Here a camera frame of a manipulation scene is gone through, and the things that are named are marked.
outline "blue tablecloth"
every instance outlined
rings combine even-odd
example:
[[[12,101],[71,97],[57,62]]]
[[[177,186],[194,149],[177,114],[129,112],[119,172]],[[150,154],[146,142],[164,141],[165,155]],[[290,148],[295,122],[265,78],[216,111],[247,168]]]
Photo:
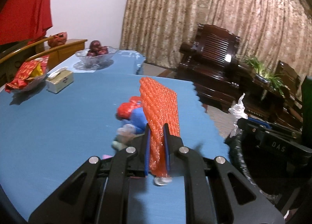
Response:
[[[52,73],[62,67],[68,67],[68,70],[73,72],[101,71],[105,73],[143,75],[142,64],[145,59],[145,56],[137,51],[118,50],[106,66],[95,70],[92,68],[86,68],[82,61],[76,55],[72,55],[71,57],[67,58],[65,61],[54,67],[49,73]]]
[[[12,102],[12,95],[0,92],[0,183],[26,220],[90,156],[114,155],[111,142],[121,125],[116,108],[140,94],[140,78],[75,73],[74,82],[58,94],[42,89]],[[228,147],[192,83],[155,78],[177,92],[184,145],[208,158],[227,157]],[[132,179],[128,223],[185,223],[183,179],[174,178],[164,187],[154,186],[151,175]]]

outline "tissue box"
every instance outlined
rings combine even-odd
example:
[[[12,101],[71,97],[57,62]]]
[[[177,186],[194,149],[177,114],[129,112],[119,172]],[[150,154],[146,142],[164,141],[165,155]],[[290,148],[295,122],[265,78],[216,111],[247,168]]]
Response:
[[[73,72],[69,70],[62,70],[58,74],[52,73],[46,79],[48,91],[57,94],[63,88],[67,87],[74,81]]]

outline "curtain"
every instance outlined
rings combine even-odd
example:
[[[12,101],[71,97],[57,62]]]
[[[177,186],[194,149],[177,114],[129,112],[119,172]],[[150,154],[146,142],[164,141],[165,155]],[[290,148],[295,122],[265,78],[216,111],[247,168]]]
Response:
[[[173,68],[199,23],[240,36],[238,58],[254,54],[271,70],[282,60],[302,79],[312,75],[312,21],[300,0],[127,0],[121,48]]]

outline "green plant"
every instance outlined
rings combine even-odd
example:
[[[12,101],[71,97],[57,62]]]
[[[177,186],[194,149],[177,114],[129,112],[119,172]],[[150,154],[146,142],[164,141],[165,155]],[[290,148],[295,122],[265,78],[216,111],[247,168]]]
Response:
[[[284,96],[281,89],[284,87],[282,79],[278,75],[274,75],[272,72],[268,71],[263,62],[260,62],[255,56],[250,56],[244,59],[244,63],[253,67],[256,73],[262,78],[270,81],[272,88]]]

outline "potted plant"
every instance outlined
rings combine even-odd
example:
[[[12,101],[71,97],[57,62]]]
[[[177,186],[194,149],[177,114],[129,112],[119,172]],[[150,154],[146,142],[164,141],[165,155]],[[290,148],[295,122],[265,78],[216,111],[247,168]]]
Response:
[[[255,69],[257,73],[256,76],[259,80],[268,85],[271,85],[275,91],[278,91],[282,96],[284,96],[282,91],[282,87],[284,87],[283,81],[280,77],[278,77],[278,75],[274,75],[272,72],[270,72],[265,67],[263,62],[260,62],[255,56],[246,57],[244,62]]]

